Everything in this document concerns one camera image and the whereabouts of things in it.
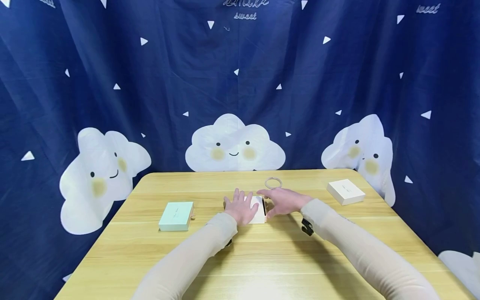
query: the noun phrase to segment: cartoon cloud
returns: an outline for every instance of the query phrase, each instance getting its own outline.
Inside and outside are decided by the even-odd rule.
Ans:
[[[276,170],[285,163],[285,152],[262,126],[245,126],[225,114],[193,133],[185,160],[195,172]]]
[[[374,114],[342,129],[322,153],[325,168],[358,170],[389,206],[395,203],[392,160],[392,141],[384,136],[384,127]]]
[[[60,220],[71,234],[87,234],[102,227],[114,201],[124,200],[133,189],[132,178],[152,163],[148,152],[123,134],[96,128],[78,133],[80,154],[60,178],[65,198]]]
[[[392,160],[392,141],[384,136],[373,136],[364,147],[358,167],[358,172],[390,207],[395,204],[395,189],[390,175]]]
[[[480,299],[480,253],[473,257],[457,251],[443,251],[438,258],[460,279],[468,290]]]

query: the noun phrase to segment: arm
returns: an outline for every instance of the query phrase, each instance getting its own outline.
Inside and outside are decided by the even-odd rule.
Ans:
[[[237,222],[227,213],[217,214],[161,259],[143,278],[132,300],[179,300],[208,258],[237,234]]]
[[[430,283],[405,259],[318,199],[301,213],[315,232],[338,247],[362,277],[388,300],[439,299]]]

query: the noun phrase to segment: black wrist strap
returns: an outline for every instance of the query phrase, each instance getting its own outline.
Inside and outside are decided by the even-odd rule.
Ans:
[[[311,224],[309,221],[305,220],[305,219],[303,219],[303,220],[301,221],[301,223],[303,224],[303,226],[301,227],[301,230],[302,230],[303,232],[305,232],[306,234],[308,234],[309,237],[311,237],[312,234],[313,234],[313,226],[312,226],[312,224]]]

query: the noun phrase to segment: wooden table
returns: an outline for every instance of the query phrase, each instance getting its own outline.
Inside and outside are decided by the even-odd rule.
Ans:
[[[397,251],[442,299],[473,299],[370,185],[348,169],[146,175],[55,299],[129,299],[158,260],[223,210],[223,196],[236,187],[255,192],[271,176],[281,178],[285,188],[322,199]],[[346,178],[366,193],[364,202],[340,206],[326,191],[328,182]],[[163,209],[172,201],[194,202],[196,219],[189,231],[158,231]],[[334,245],[307,236],[300,222],[301,215],[294,213],[240,228],[232,246],[207,261],[183,299],[382,299]]]

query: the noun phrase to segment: rubber band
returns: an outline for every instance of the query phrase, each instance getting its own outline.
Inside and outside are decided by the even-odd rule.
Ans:
[[[267,178],[267,180],[265,180],[265,186],[266,186],[267,188],[269,188],[269,189],[271,189],[271,190],[274,189],[274,188],[272,188],[271,186],[268,185],[267,182],[268,182],[269,180],[276,180],[276,181],[278,181],[278,182],[280,183],[280,186],[278,186],[278,188],[281,188],[281,187],[282,187],[282,181],[280,180],[280,178],[277,178],[277,177],[269,177],[269,178]]]

